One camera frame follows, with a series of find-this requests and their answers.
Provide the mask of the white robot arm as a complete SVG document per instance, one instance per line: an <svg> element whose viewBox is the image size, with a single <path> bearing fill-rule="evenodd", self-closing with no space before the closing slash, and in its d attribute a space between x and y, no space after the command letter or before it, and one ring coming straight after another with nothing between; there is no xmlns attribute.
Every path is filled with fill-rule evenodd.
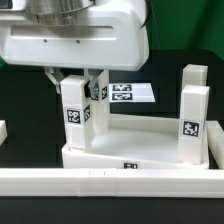
<svg viewBox="0 0 224 224"><path fill-rule="evenodd" d="M42 66L59 86L62 68L136 71L149 57L147 0L0 0L0 58Z"/></svg>

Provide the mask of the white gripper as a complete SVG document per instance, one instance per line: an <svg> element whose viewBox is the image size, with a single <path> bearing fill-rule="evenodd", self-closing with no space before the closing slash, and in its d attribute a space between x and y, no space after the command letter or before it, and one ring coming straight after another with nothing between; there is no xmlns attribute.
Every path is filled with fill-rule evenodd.
<svg viewBox="0 0 224 224"><path fill-rule="evenodd" d="M147 10L138 6L94 6L69 26L43 26L24 13L0 11L0 58L8 64L49 66L44 71L61 93L59 68L84 68L85 95L99 95L99 69L134 71L149 56Z"/></svg>

